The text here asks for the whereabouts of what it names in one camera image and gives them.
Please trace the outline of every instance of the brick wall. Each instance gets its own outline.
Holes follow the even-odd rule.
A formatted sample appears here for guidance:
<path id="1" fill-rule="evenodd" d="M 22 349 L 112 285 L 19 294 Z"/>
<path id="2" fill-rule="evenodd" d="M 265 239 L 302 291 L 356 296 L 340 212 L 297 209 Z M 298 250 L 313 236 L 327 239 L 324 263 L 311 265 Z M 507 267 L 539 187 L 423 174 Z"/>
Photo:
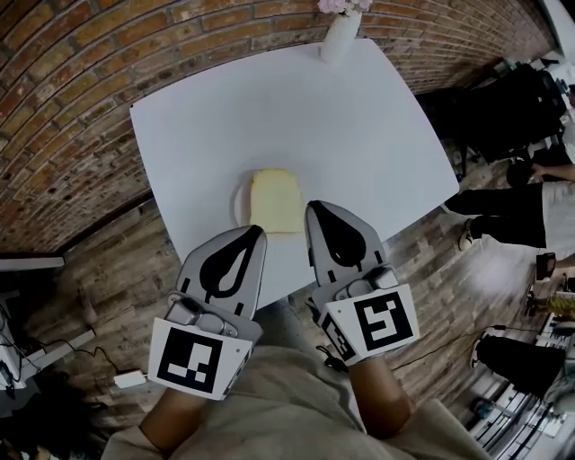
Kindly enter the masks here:
<path id="1" fill-rule="evenodd" d="M 309 0 L 0 0 L 0 252 L 50 252 L 149 189 L 131 103 L 231 59 L 321 40 Z M 554 46 L 537 0 L 376 1 L 415 93 Z"/>

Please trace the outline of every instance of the person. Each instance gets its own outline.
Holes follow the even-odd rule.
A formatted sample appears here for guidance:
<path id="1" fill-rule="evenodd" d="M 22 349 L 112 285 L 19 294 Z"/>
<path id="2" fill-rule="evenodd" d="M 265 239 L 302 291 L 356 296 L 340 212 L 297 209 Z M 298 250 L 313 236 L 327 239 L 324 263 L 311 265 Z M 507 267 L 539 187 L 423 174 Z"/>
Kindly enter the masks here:
<path id="1" fill-rule="evenodd" d="M 552 251 L 575 251 L 575 164 L 532 166 L 534 176 L 563 181 L 528 184 L 502 190 L 466 190 L 446 201 L 446 207 L 468 219 L 458 246 L 466 251 L 484 234 L 501 243 L 524 244 Z M 575 266 L 575 254 L 557 268 Z"/>
<path id="2" fill-rule="evenodd" d="M 575 334 L 571 341 L 575 344 Z M 575 365 L 564 349 L 538 347 L 485 332 L 473 345 L 470 365 L 475 368 L 480 362 L 507 378 L 518 392 L 553 404 L 559 413 L 575 414 Z"/>
<path id="3" fill-rule="evenodd" d="M 351 366 L 347 377 L 312 355 L 288 305 L 255 319 L 262 345 L 226 399 L 167 389 L 139 427 L 111 437 L 102 458 L 489 459 L 440 402 L 415 408 L 385 358 Z"/>

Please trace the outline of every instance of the shoe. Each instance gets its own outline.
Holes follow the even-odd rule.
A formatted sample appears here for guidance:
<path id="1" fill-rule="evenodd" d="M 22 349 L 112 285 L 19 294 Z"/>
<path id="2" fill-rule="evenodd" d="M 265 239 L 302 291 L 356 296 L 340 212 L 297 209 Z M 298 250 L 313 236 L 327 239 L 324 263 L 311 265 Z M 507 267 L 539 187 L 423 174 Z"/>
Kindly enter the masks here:
<path id="1" fill-rule="evenodd" d="M 459 237 L 459 251 L 467 251 L 473 246 L 474 239 L 471 236 L 471 223 L 472 219 L 467 219 L 464 225 L 464 232 Z"/>
<path id="2" fill-rule="evenodd" d="M 469 358 L 469 367 L 471 369 L 475 369 L 479 364 L 479 359 L 477 358 L 477 345 L 479 345 L 479 343 L 486 337 L 489 337 L 489 334 L 487 332 L 484 332 L 482 336 L 473 343 L 473 348 L 471 350 L 471 357 Z"/>

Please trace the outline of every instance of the hand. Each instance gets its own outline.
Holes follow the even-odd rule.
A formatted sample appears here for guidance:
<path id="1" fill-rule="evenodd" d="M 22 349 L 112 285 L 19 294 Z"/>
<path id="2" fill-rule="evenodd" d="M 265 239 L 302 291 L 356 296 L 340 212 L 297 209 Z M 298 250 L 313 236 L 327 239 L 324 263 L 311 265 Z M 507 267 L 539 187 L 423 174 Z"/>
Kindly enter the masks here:
<path id="1" fill-rule="evenodd" d="M 533 177 L 541 177 L 547 174 L 545 167 L 542 166 L 541 164 L 533 164 L 531 166 L 531 169 L 533 170 Z"/>

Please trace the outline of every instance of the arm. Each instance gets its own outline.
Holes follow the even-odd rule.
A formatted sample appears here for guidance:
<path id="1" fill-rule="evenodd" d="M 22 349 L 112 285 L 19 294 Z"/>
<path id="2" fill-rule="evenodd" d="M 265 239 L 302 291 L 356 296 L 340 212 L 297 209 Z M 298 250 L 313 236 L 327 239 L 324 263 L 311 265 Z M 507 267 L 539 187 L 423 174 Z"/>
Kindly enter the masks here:
<path id="1" fill-rule="evenodd" d="M 170 454 L 196 432 L 206 408 L 207 400 L 168 388 L 140 429 L 158 450 Z"/>
<path id="2" fill-rule="evenodd" d="M 531 166 L 534 171 L 534 177 L 541 177 L 543 175 L 550 175 L 559 177 L 565 181 L 575 182 L 575 164 L 565 164 L 563 166 L 541 166 L 534 164 Z"/>
<path id="3" fill-rule="evenodd" d="M 351 366 L 349 379 L 369 435 L 390 438 L 410 419 L 413 403 L 383 356 Z"/>
<path id="4" fill-rule="evenodd" d="M 575 413 L 575 394 L 564 394 L 555 402 L 554 407 L 562 413 Z"/>

